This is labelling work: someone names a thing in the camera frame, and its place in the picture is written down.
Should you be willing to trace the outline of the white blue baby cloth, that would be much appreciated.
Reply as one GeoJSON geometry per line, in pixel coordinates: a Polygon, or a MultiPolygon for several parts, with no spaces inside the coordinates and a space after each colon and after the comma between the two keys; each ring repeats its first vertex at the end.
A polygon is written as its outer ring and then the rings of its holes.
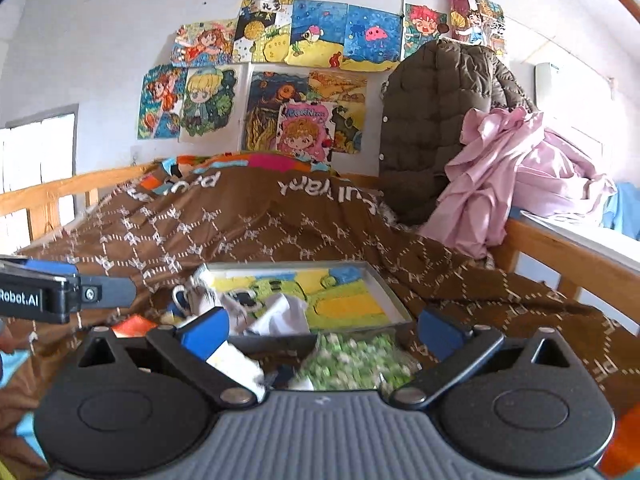
{"type": "Polygon", "coordinates": [[[213,308],[223,308],[233,336],[297,336],[310,333],[305,300],[283,292],[259,299],[257,292],[240,288],[220,292],[197,280],[177,285],[172,299],[187,315],[200,316],[213,308]]]}

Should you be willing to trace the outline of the bag of green paper stars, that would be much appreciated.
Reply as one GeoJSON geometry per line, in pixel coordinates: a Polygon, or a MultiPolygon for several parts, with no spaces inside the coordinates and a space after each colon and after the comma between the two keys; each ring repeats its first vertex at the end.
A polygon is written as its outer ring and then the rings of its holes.
{"type": "Polygon", "coordinates": [[[421,364],[396,344],[390,334],[357,338],[321,334],[303,360],[291,389],[307,391],[378,390],[389,394],[408,384],[421,364]]]}

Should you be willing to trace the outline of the grey tray box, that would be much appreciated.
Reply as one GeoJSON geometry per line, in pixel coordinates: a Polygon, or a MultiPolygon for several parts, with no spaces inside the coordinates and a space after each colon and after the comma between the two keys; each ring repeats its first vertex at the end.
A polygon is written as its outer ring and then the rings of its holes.
{"type": "Polygon", "coordinates": [[[191,280],[220,292],[248,288],[257,292],[259,299],[283,292],[306,301],[309,334],[230,334],[230,344],[248,354],[283,352],[306,356],[320,334],[391,332],[411,323],[410,313],[390,286],[364,261],[206,263],[191,280]]]}

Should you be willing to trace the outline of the brown patterned duvet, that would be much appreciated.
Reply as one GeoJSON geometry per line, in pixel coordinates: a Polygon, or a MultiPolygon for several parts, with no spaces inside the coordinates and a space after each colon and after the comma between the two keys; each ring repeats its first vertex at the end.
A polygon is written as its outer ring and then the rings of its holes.
{"type": "Polygon", "coordinates": [[[390,226],[373,196],[332,174],[205,166],[160,194],[164,177],[157,170],[122,184],[77,226],[25,255],[131,278],[138,289],[132,310],[149,318],[204,263],[365,261],[411,312],[436,300],[460,322],[495,325],[512,337],[556,328],[615,413],[638,410],[637,337],[543,284],[390,226]]]}

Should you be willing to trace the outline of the pink cloth pile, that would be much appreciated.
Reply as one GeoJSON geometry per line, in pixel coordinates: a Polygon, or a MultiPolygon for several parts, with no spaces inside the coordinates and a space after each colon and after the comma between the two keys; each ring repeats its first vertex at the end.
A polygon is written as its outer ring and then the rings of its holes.
{"type": "Polygon", "coordinates": [[[598,222],[616,192],[613,180],[548,128],[541,112],[473,108],[460,142],[462,151],[445,167],[449,184],[419,234],[473,259],[503,243],[513,209],[598,222]]]}

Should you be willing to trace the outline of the red-haired girl drawing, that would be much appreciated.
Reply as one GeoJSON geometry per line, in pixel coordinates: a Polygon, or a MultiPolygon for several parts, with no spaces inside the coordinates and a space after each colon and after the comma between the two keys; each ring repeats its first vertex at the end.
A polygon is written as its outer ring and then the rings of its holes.
{"type": "Polygon", "coordinates": [[[144,76],[138,117],[138,139],[178,139],[186,69],[171,64],[151,68],[144,76]]]}

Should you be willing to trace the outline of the blond boy drawing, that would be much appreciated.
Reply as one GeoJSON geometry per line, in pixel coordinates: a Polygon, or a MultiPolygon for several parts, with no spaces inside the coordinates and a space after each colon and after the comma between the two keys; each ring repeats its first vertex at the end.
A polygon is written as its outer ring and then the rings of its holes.
{"type": "Polygon", "coordinates": [[[189,68],[180,136],[182,143],[207,143],[240,128],[245,70],[239,65],[189,68]]]}

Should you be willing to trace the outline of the pink cartoon girl drawing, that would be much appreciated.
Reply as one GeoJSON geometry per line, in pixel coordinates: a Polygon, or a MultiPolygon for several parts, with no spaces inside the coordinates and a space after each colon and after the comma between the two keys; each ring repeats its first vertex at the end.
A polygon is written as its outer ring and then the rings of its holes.
{"type": "Polygon", "coordinates": [[[332,102],[287,102],[279,110],[274,149],[307,162],[331,160],[335,124],[332,102]]]}

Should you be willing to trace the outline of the brown quilted jacket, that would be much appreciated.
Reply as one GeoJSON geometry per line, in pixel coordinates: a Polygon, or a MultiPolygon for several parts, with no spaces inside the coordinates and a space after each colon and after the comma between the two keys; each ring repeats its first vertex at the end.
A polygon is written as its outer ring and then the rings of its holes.
{"type": "Polygon", "coordinates": [[[378,177],[400,223],[427,222],[449,183],[445,166],[463,148],[465,114],[495,107],[536,110],[512,72],[488,47],[428,42],[388,76],[383,92],[378,177]]]}

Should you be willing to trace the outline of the mermaid girl drawing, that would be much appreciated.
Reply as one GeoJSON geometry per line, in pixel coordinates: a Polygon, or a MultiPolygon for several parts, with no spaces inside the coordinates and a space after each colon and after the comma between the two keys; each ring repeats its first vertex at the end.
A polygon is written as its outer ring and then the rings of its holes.
{"type": "Polygon", "coordinates": [[[171,64],[186,68],[230,64],[235,29],[235,18],[181,25],[172,46],[171,64]]]}

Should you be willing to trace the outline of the orange landscape drawing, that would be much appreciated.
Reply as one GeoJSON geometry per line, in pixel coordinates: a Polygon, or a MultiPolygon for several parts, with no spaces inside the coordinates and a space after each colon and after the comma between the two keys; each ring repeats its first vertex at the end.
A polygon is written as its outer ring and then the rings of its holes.
{"type": "Polygon", "coordinates": [[[361,151],[362,134],[366,123],[366,76],[312,70],[308,74],[311,99],[334,104],[331,119],[335,126],[334,150],[357,154],[361,151]]]}

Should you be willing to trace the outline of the pink jellyfish drawing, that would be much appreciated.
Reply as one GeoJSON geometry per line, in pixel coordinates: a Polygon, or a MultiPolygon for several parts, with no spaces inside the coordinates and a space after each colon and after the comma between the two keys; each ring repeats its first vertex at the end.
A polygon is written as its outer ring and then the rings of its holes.
{"type": "Polygon", "coordinates": [[[398,14],[347,7],[342,70],[381,73],[400,62],[402,19],[398,14]]]}

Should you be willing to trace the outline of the red-haired boy drawing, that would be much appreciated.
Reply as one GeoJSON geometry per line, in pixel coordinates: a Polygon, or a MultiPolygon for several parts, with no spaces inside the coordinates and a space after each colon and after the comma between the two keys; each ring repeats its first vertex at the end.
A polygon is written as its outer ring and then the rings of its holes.
{"type": "Polygon", "coordinates": [[[428,6],[405,2],[402,14],[401,58],[408,58],[427,42],[445,35],[448,30],[446,13],[435,11],[428,6]]]}

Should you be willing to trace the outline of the yellow sand sea drawing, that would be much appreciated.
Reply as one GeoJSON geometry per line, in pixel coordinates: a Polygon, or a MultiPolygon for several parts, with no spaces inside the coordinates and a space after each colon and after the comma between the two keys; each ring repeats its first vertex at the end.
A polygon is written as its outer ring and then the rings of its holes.
{"type": "Polygon", "coordinates": [[[291,40],[284,62],[319,68],[341,66],[348,4],[294,0],[291,40]]]}

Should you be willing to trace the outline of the wooden bed rail right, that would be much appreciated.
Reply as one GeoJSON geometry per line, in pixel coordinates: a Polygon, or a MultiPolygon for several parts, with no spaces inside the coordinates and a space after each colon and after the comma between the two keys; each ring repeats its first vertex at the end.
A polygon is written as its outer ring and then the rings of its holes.
{"type": "Polygon", "coordinates": [[[639,321],[639,265],[621,254],[541,221],[520,217],[506,222],[506,237],[490,252],[499,269],[513,272],[521,254],[559,274],[558,291],[570,299],[585,289],[631,321],[639,321]]]}

